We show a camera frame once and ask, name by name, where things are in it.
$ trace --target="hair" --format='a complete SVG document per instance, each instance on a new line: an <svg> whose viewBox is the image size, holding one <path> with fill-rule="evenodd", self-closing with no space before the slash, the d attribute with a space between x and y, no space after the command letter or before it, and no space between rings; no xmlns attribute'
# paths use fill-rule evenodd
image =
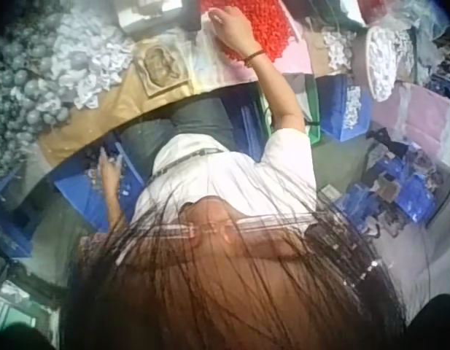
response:
<svg viewBox="0 0 450 350"><path fill-rule="evenodd" d="M245 261L262 293L249 291L246 303L257 305L258 322L224 308L207 292L194 261L179 263L161 230L152 230L165 221L165 211L166 204L153 206L135 225L111 233L88 266L77 269L61 312L62 349L373 350L393 349L405 332L404 307L387 269L373 268L379 260L371 243L327 201L312 209L317 224L297 232L295 256L277 260L297 295L289 307L306 320L297 325L252 257ZM128 249L116 263L133 238L146 237L148 249ZM181 295L166 257L186 286ZM248 290L249 283L241 287ZM178 326L182 319L187 330Z"/></svg>

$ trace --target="plastic bag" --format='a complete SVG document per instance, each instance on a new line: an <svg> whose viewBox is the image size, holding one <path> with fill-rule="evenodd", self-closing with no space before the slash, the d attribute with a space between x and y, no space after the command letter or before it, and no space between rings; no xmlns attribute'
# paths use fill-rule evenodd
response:
<svg viewBox="0 0 450 350"><path fill-rule="evenodd" d="M384 11L372 23L376 26L402 31L411 27L430 41L442 36L450 26L447 14L431 0L392 0L384 2Z"/></svg>
<svg viewBox="0 0 450 350"><path fill-rule="evenodd" d="M134 64L148 96L189 81L186 60L174 43L137 44Z"/></svg>

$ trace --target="blue crate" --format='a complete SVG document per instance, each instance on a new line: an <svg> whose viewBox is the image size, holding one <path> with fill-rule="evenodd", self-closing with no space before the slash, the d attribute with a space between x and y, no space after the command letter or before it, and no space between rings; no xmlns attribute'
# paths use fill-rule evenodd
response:
<svg viewBox="0 0 450 350"><path fill-rule="evenodd" d="M255 84L243 84L220 91L220 98L233 126L237 150L259 162L266 137L260 96Z"/></svg>
<svg viewBox="0 0 450 350"><path fill-rule="evenodd" d="M403 184L409 178L409 167L399 157L385 155L377 162L375 167L379 169L379 173L385 171L390 176L393 176L400 184Z"/></svg>
<svg viewBox="0 0 450 350"><path fill-rule="evenodd" d="M121 143L112 135L96 143L103 145L109 154L122 154L125 162L124 177L120 183L120 207L126 220L131 221L136 207L137 198L145 188L145 183L137 173L133 164L124 152ZM70 157L60 164L50 175L55 186L71 205L98 232L108 232L108 214L103 193L94 190L90 178L85 174L85 153L83 151ZM121 192L130 186L129 195Z"/></svg>
<svg viewBox="0 0 450 350"><path fill-rule="evenodd" d="M346 193L335 201L334 206L359 233L364 233L368 229L365 224L366 219L378 214L380 210L379 200L363 184L349 186Z"/></svg>
<svg viewBox="0 0 450 350"><path fill-rule="evenodd" d="M11 182L11 180L14 179L14 176L18 173L21 167L22 163L13 168L5 177L0 180L0 195L3 193L4 189Z"/></svg>
<svg viewBox="0 0 450 350"><path fill-rule="evenodd" d="M414 174L402 187L396 204L416 224L426 222L435 209L435 197L426 188L424 178Z"/></svg>
<svg viewBox="0 0 450 350"><path fill-rule="evenodd" d="M0 249L11 258L30 257L32 252L32 232L19 226L0 203Z"/></svg>
<svg viewBox="0 0 450 350"><path fill-rule="evenodd" d="M344 114L348 93L348 78L344 74L317 78L319 93L320 128L339 141L347 141L369 130L372 114L372 97L361 88L361 110L353 129L344 128Z"/></svg>

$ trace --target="wrist bracelet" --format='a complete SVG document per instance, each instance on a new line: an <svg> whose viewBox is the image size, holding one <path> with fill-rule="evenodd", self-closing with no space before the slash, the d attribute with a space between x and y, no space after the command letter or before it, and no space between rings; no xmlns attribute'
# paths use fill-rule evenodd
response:
<svg viewBox="0 0 450 350"><path fill-rule="evenodd" d="M263 53L265 53L265 50L258 50L257 52L254 52L252 55L250 55L250 56L247 56L245 59L244 59L244 65L247 67L247 68L250 68L250 63L251 63L251 60L255 57L255 56L258 56L258 55L262 55Z"/></svg>

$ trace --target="hand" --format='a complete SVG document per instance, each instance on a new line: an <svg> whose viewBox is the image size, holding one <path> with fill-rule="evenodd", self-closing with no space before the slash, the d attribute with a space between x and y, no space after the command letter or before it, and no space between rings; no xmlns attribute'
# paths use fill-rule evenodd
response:
<svg viewBox="0 0 450 350"><path fill-rule="evenodd" d="M116 163L112 164L108 161L105 149L100 148L100 158L98 159L98 167L101 172L101 183L106 198L116 198L120 188L121 165L123 164L123 156L118 155Z"/></svg>
<svg viewBox="0 0 450 350"><path fill-rule="evenodd" d="M262 49L254 39L251 23L239 8L211 9L209 17L218 38L242 58Z"/></svg>

